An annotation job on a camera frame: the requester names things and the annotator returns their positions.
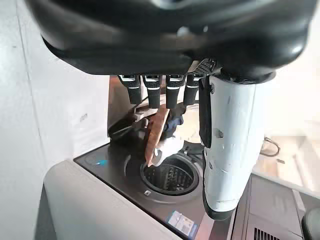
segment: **white surface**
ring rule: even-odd
[[[210,95],[212,133],[211,147],[204,151],[204,189],[211,209],[226,212],[237,206],[258,159],[270,82],[244,85],[211,76],[210,84],[215,92]]]
[[[33,240],[48,169],[107,141],[108,78],[53,56],[22,0],[0,22],[0,239]]]
[[[180,240],[73,161],[54,166],[45,188],[59,240]]]
[[[277,70],[266,111],[270,136],[309,136],[320,140],[320,8],[309,29],[305,51]]]

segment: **wire basket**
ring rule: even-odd
[[[170,196],[190,193],[199,183],[195,166],[179,154],[168,157],[160,166],[142,165],[141,177],[152,190]]]

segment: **sticker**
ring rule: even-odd
[[[190,238],[193,238],[197,229],[197,225],[194,221],[182,215],[178,211],[173,211],[168,223]]]

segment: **machine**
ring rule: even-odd
[[[26,0],[58,58],[95,75],[118,75],[133,104],[141,82],[150,108],[199,90],[203,204],[231,216],[264,139],[262,104],[275,71],[303,51],[316,0]]]

